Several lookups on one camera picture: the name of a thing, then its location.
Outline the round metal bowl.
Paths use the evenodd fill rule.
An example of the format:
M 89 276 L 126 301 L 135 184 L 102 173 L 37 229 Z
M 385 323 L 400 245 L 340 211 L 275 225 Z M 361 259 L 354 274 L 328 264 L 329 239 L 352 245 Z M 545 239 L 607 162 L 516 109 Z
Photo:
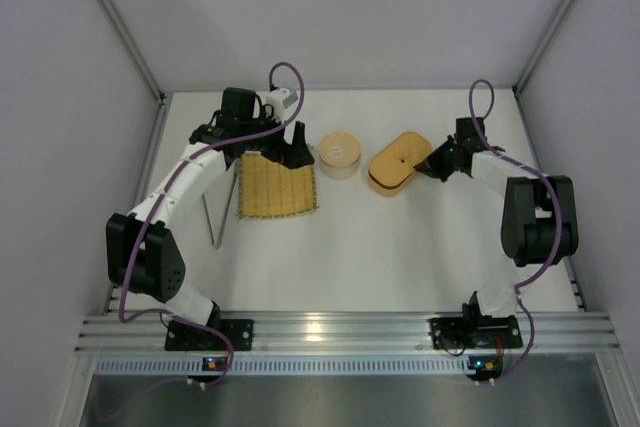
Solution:
M 343 180 L 353 176 L 360 164 L 361 150 L 332 145 L 320 150 L 320 168 L 329 178 Z

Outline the round beige lid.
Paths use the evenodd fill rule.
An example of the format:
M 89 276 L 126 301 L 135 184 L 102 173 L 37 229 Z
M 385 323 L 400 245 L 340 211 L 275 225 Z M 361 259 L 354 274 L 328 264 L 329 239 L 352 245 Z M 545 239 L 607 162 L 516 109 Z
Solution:
M 355 135 L 346 131 L 336 131 L 322 138 L 319 154 L 325 164 L 344 168 L 360 159 L 361 145 Z

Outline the beige oblong lunch box lid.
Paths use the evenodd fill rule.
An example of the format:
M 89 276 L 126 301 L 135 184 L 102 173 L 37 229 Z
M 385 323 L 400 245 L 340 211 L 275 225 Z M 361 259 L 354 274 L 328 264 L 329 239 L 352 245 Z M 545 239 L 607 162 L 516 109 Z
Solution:
M 416 132 L 404 132 L 376 154 L 369 163 L 371 173 L 383 184 L 396 185 L 415 173 L 413 167 L 433 151 L 431 143 Z

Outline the beige oblong lunch box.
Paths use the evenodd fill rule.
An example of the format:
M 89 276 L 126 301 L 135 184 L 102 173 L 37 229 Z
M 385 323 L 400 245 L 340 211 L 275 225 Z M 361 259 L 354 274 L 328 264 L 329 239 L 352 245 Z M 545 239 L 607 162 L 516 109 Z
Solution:
M 371 173 L 368 173 L 368 184 L 377 194 L 383 197 L 394 197 L 411 182 L 412 178 L 413 175 L 409 175 L 396 185 L 386 185 Z

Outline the metal tongs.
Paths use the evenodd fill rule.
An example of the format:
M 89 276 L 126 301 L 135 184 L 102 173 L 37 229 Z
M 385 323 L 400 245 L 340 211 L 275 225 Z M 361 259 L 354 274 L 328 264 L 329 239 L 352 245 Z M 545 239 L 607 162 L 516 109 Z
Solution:
M 234 167 L 216 178 L 203 194 L 212 245 L 219 250 L 229 215 L 237 174 Z

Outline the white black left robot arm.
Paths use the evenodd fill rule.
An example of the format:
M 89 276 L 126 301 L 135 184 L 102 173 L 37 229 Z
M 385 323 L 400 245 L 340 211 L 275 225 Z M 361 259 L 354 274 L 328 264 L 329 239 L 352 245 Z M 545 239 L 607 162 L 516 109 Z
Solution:
M 155 313 L 190 328 L 216 334 L 218 304 L 186 280 L 186 262 L 173 234 L 205 191 L 245 153 L 295 170 L 313 164 L 298 121 L 305 99 L 302 89 L 272 87 L 266 97 L 229 87 L 209 122 L 198 126 L 176 165 L 160 184 L 127 214 L 113 214 L 106 224 L 110 281 L 121 289 L 119 319 L 130 293 L 158 302 Z

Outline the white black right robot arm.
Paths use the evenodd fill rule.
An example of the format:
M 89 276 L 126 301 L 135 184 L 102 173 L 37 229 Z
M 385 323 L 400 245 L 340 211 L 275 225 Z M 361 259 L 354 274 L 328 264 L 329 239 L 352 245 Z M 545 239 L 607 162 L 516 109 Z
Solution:
M 455 133 L 414 170 L 441 182 L 463 173 L 503 201 L 503 257 L 484 285 L 463 304 L 463 325 L 470 331 L 513 316 L 529 286 L 577 250 L 572 180 L 563 175 L 548 176 L 492 146 L 482 119 L 457 119 Z

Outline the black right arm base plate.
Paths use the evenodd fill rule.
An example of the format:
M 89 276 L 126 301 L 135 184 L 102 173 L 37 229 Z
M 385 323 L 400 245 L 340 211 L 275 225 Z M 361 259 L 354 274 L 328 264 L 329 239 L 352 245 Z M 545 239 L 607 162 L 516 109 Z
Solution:
M 497 349 L 498 341 L 505 349 L 523 346 L 515 316 L 482 317 L 479 321 L 463 317 L 443 317 L 429 320 L 436 350 Z

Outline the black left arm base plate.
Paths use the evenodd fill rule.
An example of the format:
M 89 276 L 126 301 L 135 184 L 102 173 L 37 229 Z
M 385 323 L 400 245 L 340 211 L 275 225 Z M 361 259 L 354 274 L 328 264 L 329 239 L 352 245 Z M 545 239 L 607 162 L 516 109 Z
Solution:
M 254 322 L 251 319 L 222 320 L 218 331 L 231 343 L 235 351 L 252 350 Z M 201 328 L 171 321 L 168 323 L 164 349 L 170 352 L 223 351 L 227 349 L 227 344 L 219 336 Z

